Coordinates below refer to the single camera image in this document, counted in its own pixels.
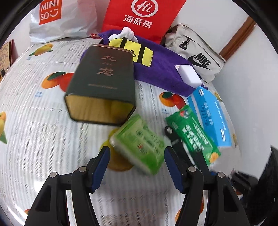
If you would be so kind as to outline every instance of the white block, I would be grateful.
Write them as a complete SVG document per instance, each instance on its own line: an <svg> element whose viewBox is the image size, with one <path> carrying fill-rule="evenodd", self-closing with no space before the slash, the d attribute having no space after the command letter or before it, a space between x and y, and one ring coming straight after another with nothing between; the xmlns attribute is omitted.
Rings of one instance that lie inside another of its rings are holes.
<svg viewBox="0 0 278 226"><path fill-rule="evenodd" d="M185 84L190 85L193 88L202 85L201 79L191 65L180 65L178 73Z"/></svg>

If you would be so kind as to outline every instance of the yellow pouch with black straps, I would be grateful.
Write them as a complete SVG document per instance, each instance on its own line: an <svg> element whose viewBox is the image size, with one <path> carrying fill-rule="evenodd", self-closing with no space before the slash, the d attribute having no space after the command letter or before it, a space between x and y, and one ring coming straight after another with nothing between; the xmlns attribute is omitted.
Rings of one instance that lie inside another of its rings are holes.
<svg viewBox="0 0 278 226"><path fill-rule="evenodd" d="M134 62L141 63L147 67L151 66L153 51L149 48L139 43L129 41L126 37L113 39L109 42L109 45L130 50L133 54Z"/></svg>

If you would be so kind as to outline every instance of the wooden trim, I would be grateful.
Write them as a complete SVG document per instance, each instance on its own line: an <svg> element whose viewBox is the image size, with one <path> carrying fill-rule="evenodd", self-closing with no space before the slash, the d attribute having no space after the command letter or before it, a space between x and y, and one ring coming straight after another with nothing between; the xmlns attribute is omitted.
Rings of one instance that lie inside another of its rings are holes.
<svg viewBox="0 0 278 226"><path fill-rule="evenodd" d="M225 60L228 60L242 45L242 43L248 38L253 31L256 22L248 17L241 28L232 37L229 43L219 53Z"/></svg>

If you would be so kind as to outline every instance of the wall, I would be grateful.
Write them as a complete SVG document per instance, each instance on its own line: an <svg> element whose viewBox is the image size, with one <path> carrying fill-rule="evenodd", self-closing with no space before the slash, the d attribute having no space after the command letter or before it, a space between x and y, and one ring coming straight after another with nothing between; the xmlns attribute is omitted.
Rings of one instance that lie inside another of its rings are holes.
<svg viewBox="0 0 278 226"><path fill-rule="evenodd" d="M95 0L98 31L110 0ZM247 14L231 0L187 0L173 22L186 23L193 28L213 49L220 52L241 27ZM14 39L18 55L30 45L30 14L15 28L7 41Z"/></svg>
<svg viewBox="0 0 278 226"><path fill-rule="evenodd" d="M241 170L257 177L270 145L278 148L277 74L278 55L256 26L213 81L236 130Z"/></svg>

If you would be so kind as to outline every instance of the green snack package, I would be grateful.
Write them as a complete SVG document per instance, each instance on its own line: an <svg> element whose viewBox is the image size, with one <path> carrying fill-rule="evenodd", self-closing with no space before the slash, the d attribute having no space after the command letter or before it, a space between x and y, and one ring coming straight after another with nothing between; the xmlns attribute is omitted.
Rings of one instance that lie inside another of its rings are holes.
<svg viewBox="0 0 278 226"><path fill-rule="evenodd" d="M203 152L208 166L221 155L211 138L205 134L197 117L188 105L167 117L166 122L186 144L189 152L196 152L198 149Z"/></svg>
<svg viewBox="0 0 278 226"><path fill-rule="evenodd" d="M138 114L125 122L109 141L116 151L147 174L156 174L164 162L163 138L151 131Z"/></svg>

